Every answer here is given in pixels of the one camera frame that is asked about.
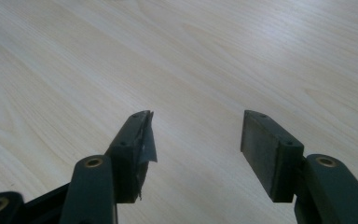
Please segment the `table surface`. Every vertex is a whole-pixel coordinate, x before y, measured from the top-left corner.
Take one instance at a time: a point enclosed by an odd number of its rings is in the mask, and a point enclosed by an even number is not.
[[[243,111],[358,178],[358,2],[0,0],[0,191],[67,183],[145,109],[158,163],[120,223],[296,223],[240,153]]]

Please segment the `wooden table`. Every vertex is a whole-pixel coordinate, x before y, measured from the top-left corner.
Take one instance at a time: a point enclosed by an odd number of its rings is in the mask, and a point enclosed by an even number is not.
[[[240,153],[243,110],[358,178],[358,2],[0,0],[0,191],[26,202],[155,111],[120,223],[296,223]]]

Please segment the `wood grain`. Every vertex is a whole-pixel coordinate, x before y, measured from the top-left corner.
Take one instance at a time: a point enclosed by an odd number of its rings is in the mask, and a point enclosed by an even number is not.
[[[243,110],[358,178],[358,2],[0,0],[0,191],[65,184],[144,109],[158,163],[120,223],[296,223],[240,154]]]

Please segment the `black plastic part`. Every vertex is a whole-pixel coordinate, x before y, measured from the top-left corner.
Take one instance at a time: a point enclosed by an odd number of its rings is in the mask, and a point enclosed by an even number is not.
[[[117,223],[112,163],[106,156],[76,164],[60,218],[61,224]]]
[[[68,186],[61,186],[26,203],[27,223],[58,223]]]
[[[303,176],[323,223],[358,223],[358,181],[341,161],[309,155]]]
[[[290,203],[304,146],[269,116],[245,110],[241,152],[275,203]]]
[[[112,159],[117,203],[135,203],[148,163],[157,161],[152,118],[148,110],[130,116],[105,153]]]
[[[0,193],[0,224],[24,223],[24,202],[17,192]]]
[[[314,203],[303,203],[296,200],[295,214],[298,224],[320,224],[322,219]]]

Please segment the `light wood surface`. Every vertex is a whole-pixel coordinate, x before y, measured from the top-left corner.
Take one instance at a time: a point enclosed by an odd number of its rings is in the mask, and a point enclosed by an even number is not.
[[[0,0],[0,191],[26,202],[155,111],[120,223],[296,223],[240,153],[244,109],[358,178],[358,1]]]

